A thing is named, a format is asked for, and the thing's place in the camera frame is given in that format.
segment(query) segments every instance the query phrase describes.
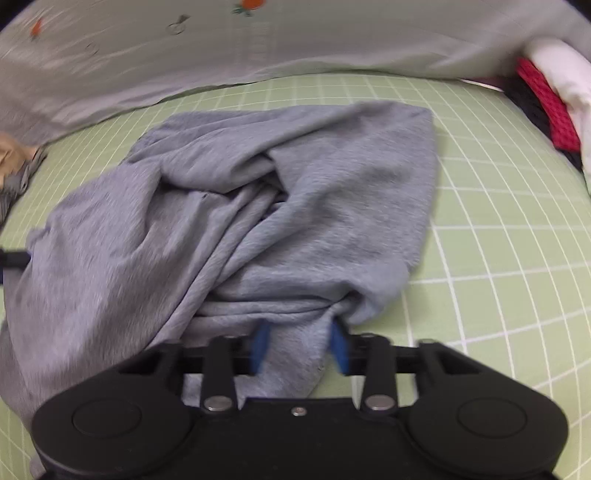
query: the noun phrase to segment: gray cloth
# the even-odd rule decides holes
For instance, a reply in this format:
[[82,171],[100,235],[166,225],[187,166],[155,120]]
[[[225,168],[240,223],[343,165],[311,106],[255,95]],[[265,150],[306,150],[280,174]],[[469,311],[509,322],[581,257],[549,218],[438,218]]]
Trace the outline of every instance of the gray cloth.
[[[165,340],[274,324],[245,396],[301,397],[329,322],[382,311],[420,259],[431,112],[394,102],[175,115],[69,194],[5,273],[0,394],[28,427],[60,391]],[[189,378],[184,400],[198,399]]]

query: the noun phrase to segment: orange printed fruit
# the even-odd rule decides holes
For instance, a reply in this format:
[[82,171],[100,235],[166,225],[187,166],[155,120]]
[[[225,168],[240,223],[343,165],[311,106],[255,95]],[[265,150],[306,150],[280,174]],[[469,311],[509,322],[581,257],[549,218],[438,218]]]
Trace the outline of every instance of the orange printed fruit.
[[265,3],[265,0],[242,0],[241,7],[244,10],[256,10]]
[[244,14],[246,17],[251,17],[251,11],[262,7],[264,4],[265,0],[241,0],[240,4],[234,9],[234,13]]

